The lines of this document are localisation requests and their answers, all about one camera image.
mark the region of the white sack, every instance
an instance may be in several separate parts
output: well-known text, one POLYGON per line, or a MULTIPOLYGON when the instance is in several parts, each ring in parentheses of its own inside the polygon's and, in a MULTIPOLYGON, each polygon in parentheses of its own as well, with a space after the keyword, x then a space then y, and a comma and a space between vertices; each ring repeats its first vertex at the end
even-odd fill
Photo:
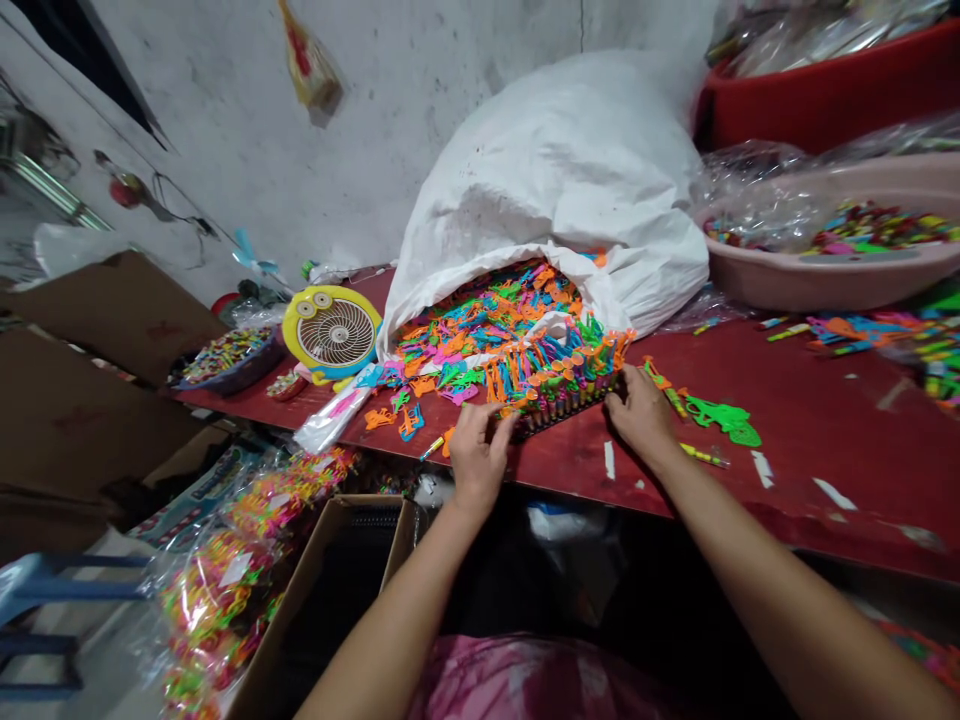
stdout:
POLYGON ((440 154, 407 225, 377 340, 461 284, 537 252, 604 325, 652 332, 707 278, 684 212, 700 161, 687 130, 690 61, 654 51, 578 55, 478 108, 440 154), (596 268, 576 252, 607 248, 596 268))

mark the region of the white wall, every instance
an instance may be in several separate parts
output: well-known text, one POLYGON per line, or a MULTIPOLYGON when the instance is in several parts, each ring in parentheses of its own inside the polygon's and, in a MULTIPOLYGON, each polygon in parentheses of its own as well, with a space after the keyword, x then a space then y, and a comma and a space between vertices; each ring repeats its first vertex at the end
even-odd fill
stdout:
POLYGON ((679 6, 706 12, 715 2, 291 0, 346 89, 319 127, 297 104, 272 0, 92 0, 172 144, 168 153, 53 55, 9 0, 0 0, 3 15, 86 100, 5 26, 0 66, 77 150, 78 195, 208 301, 241 272, 230 246, 208 243, 207 265, 186 270, 197 260, 192 231, 107 200, 104 176, 91 169, 94 148, 144 179, 150 166, 169 175, 200 208, 168 193, 173 212, 200 212, 231 232, 246 227, 259 257, 288 279, 307 259, 340 269, 388 262, 437 154, 481 102, 581 48, 692 42, 684 32, 696 23, 679 6))

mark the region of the green plastic toy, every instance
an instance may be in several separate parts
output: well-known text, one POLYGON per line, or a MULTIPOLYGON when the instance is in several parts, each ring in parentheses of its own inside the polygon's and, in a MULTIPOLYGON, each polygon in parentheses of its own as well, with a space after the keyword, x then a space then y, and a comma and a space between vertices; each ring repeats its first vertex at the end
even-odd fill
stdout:
POLYGON ((400 408, 410 402, 410 393, 407 390, 401 390, 396 395, 393 396, 393 399, 390 401, 393 403, 393 412, 397 414, 400 412, 400 408))
POLYGON ((743 408, 701 400, 690 395, 685 388, 680 394, 686 398, 687 411, 698 425, 709 427, 712 423, 718 423, 720 429, 730 437, 730 442, 736 445, 760 447, 762 444, 760 434, 749 423, 750 413, 743 408))

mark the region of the cardboard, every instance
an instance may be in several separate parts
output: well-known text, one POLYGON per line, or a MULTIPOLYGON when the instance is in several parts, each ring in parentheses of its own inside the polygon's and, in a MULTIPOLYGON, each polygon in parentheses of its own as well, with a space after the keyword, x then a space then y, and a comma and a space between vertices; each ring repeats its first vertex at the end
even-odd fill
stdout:
POLYGON ((320 575, 324 550, 349 519, 350 508, 358 505, 402 505, 380 592, 383 592, 383 588, 410 557, 417 525, 417 506, 414 503, 396 495, 338 495, 327 502, 320 521, 307 542, 303 557, 290 579, 283 602, 225 714, 225 720, 262 720, 270 716, 271 677, 283 637, 320 575))
POLYGON ((203 427, 182 405, 25 328, 0 334, 0 397, 2 482, 80 502, 145 477, 203 427))
POLYGON ((161 387, 173 362, 229 328, 133 250, 22 292, 6 309, 161 387))
POLYGON ((97 505, 0 492, 0 567, 28 553, 86 551, 107 531, 97 505))

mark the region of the hand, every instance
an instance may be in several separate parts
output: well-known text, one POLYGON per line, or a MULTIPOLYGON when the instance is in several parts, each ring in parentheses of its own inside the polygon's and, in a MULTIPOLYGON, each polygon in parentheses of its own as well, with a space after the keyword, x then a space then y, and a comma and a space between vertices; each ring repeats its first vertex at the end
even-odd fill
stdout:
POLYGON ((507 445, 517 420, 515 412, 501 420, 488 445, 487 423, 503 407, 501 403, 464 403, 457 431, 450 438, 450 461, 457 484, 453 504, 481 523, 490 515, 500 493, 507 467, 507 445))
POLYGON ((670 403, 650 376, 633 365, 623 366, 627 402, 616 393, 604 401, 620 436, 644 460, 675 453, 680 445, 673 432, 670 403))

